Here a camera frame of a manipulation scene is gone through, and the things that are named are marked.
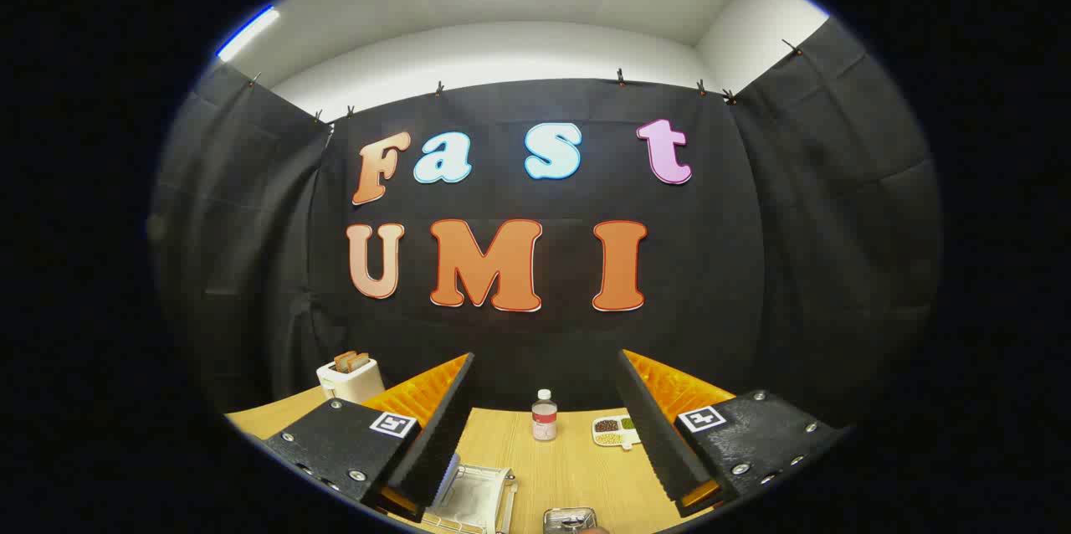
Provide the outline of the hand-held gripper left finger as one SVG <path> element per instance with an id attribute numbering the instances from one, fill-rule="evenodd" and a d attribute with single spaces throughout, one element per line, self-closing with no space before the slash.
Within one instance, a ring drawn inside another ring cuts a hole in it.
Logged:
<path id="1" fill-rule="evenodd" d="M 326 400 L 261 446 L 364 512 L 419 522 L 469 418 L 474 360 L 466 352 L 362 403 Z"/>

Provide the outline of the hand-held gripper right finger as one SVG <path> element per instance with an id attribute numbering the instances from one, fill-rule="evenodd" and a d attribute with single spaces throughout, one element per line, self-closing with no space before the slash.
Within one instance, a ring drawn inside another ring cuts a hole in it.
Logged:
<path id="1" fill-rule="evenodd" d="M 849 434 L 769 390 L 733 394 L 623 348 L 617 390 L 680 517 L 761 495 Z"/>

